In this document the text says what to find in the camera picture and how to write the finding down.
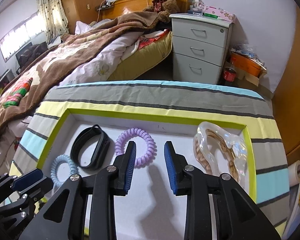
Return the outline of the green white shallow box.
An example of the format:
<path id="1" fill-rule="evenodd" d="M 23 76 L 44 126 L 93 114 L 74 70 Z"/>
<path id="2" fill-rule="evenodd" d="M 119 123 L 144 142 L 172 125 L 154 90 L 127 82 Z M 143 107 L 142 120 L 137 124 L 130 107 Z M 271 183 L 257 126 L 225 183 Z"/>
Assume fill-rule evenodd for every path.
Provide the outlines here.
<path id="1" fill-rule="evenodd" d="M 117 239 L 183 239 L 186 222 L 186 196 L 175 196 L 170 188 L 164 146 L 171 141 L 187 163 L 200 167 L 193 152 L 193 137 L 199 121 L 169 120 L 167 117 L 117 112 L 66 109 L 62 115 L 40 113 L 35 124 L 38 132 L 33 143 L 37 166 L 49 176 L 52 162 L 61 154 L 69 155 L 79 133 L 98 124 L 111 142 L 103 165 L 116 158 L 115 142 L 127 129 L 139 128 L 153 139 L 133 135 L 136 143 L 135 168 L 131 188 L 124 197 L 114 197 Z"/>

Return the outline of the brown teddy bear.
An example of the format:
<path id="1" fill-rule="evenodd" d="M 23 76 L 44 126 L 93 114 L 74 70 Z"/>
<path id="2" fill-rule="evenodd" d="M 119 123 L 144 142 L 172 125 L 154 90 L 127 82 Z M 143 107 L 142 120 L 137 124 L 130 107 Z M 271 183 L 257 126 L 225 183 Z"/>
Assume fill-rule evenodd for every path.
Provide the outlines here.
<path id="1" fill-rule="evenodd" d="M 176 14 L 180 12 L 176 0 L 151 0 L 152 4 L 145 7 L 145 12 L 156 12 L 158 14 L 159 21 L 168 23 L 170 22 L 170 14 Z"/>

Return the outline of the striped table cloth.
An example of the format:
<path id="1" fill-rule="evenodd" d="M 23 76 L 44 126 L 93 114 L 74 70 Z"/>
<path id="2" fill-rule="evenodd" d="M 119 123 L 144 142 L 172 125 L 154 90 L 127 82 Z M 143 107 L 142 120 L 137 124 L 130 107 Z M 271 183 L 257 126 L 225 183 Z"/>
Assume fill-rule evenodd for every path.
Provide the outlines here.
<path id="1" fill-rule="evenodd" d="M 248 89 L 175 81 L 82 83 L 51 89 L 21 138 L 10 174 L 42 166 L 70 114 L 241 129 L 247 140 L 251 197 L 283 234 L 289 180 L 285 150 L 268 104 Z"/>

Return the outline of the grey three-drawer nightstand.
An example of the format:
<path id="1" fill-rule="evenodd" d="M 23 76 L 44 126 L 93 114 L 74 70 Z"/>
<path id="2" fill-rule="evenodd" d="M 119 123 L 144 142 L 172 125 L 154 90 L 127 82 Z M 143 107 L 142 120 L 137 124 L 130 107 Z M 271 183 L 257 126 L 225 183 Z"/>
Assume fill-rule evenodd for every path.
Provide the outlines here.
<path id="1" fill-rule="evenodd" d="M 228 52 L 233 24 L 194 14 L 171 14 L 173 79 L 215 85 Z"/>

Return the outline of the pink flowered box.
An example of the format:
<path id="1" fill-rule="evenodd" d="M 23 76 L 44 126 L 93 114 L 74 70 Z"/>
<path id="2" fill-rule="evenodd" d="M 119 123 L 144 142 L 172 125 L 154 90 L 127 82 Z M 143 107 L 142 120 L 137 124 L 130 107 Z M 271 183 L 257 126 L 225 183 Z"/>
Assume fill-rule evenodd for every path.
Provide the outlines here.
<path id="1" fill-rule="evenodd" d="M 211 17 L 211 18 L 215 18 L 218 20 L 227 21 L 231 23 L 234 23 L 236 19 L 235 14 L 232 14 L 221 8 L 215 8 L 208 5 L 204 6 L 203 15 L 206 17 Z"/>

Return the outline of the black wristband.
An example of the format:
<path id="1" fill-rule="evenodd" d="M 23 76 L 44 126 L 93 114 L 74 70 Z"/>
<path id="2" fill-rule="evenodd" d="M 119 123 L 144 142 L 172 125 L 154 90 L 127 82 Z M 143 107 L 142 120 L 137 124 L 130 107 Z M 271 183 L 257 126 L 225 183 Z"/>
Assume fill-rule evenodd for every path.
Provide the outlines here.
<path id="1" fill-rule="evenodd" d="M 83 129 L 76 137 L 70 158 L 81 169 L 94 171 L 102 167 L 110 146 L 107 133 L 95 124 Z"/>

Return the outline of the paper towel roll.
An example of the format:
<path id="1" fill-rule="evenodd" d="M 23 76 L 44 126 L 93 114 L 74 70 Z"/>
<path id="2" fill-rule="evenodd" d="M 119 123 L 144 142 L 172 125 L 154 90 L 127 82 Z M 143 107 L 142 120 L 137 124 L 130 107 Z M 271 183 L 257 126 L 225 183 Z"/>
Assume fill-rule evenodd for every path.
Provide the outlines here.
<path id="1" fill-rule="evenodd" d="M 300 183 L 300 161 L 297 160 L 288 167 L 289 187 Z"/>

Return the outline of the dotted curtain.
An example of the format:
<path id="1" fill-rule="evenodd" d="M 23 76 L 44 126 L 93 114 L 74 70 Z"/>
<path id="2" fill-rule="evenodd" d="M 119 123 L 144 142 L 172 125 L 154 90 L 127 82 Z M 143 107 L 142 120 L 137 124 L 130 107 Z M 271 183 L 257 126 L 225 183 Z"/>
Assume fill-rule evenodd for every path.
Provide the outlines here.
<path id="1" fill-rule="evenodd" d="M 65 15 L 61 0 L 37 0 L 38 11 L 45 23 L 46 42 L 69 32 L 69 21 Z"/>

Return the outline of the orange storage box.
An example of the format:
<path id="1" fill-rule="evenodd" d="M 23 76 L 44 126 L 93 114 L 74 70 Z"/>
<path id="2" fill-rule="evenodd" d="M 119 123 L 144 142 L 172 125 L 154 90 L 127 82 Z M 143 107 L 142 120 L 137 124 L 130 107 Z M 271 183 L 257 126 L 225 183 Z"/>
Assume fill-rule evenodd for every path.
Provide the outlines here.
<path id="1" fill-rule="evenodd" d="M 249 57 L 232 52 L 230 61 L 234 67 L 244 70 L 255 77 L 259 77 L 261 73 L 262 65 Z"/>

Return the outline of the white floral bedsheet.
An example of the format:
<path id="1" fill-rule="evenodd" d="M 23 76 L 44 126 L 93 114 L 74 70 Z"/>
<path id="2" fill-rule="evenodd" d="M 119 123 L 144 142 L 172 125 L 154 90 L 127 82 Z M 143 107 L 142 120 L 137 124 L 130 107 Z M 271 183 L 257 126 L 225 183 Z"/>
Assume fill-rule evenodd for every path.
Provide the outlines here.
<path id="1" fill-rule="evenodd" d="M 106 81 L 119 63 L 133 55 L 140 44 L 142 32 L 127 32 L 107 45 L 91 61 L 77 67 L 59 83 L 60 86 Z"/>

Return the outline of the yellow mattress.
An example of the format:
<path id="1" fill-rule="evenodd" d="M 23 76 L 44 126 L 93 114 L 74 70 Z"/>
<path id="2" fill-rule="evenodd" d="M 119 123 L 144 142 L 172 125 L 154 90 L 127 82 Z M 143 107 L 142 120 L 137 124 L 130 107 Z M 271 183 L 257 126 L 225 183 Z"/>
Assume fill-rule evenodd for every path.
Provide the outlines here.
<path id="1" fill-rule="evenodd" d="M 108 81 L 135 80 L 140 75 L 164 61 L 172 51 L 172 32 L 138 49 L 132 56 L 123 60 Z"/>

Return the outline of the wooden headboard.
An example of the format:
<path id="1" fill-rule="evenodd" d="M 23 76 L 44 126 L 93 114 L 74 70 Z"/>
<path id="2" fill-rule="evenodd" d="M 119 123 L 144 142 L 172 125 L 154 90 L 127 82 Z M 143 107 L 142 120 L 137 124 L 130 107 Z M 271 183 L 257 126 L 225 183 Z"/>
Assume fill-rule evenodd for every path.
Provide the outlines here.
<path id="1" fill-rule="evenodd" d="M 189 0 L 176 0 L 176 2 L 180 12 L 187 12 L 189 10 Z M 142 11 L 151 3 L 151 0 L 116 0 L 110 7 L 101 10 L 100 15 L 102 19 L 115 19 L 123 14 Z"/>

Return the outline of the brown patterned blanket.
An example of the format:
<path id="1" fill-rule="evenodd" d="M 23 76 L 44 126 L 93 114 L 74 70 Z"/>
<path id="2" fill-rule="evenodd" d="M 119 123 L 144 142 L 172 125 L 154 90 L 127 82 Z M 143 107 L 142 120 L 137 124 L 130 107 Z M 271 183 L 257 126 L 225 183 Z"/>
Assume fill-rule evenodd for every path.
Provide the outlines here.
<path id="1" fill-rule="evenodd" d="M 0 137 L 9 122 L 25 117 L 36 109 L 52 87 L 63 81 L 77 67 L 95 58 L 115 39 L 127 32 L 151 30 L 158 21 L 159 16 L 156 12 L 131 12 L 86 33 L 63 35 L 63 43 L 40 55 L 2 91 Z M 4 108 L 3 103 L 9 94 L 18 84 L 28 79 L 32 79 L 30 90 L 21 99 L 19 105 Z"/>

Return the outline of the cola bottle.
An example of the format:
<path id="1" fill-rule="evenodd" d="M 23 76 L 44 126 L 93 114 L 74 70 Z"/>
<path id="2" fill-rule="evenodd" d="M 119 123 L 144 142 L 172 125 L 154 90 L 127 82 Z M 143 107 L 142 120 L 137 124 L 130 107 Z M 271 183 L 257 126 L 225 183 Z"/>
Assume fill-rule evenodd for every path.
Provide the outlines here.
<path id="1" fill-rule="evenodd" d="M 224 85 L 233 86 L 236 75 L 237 73 L 233 64 L 230 64 L 229 62 L 226 61 L 223 70 Z"/>

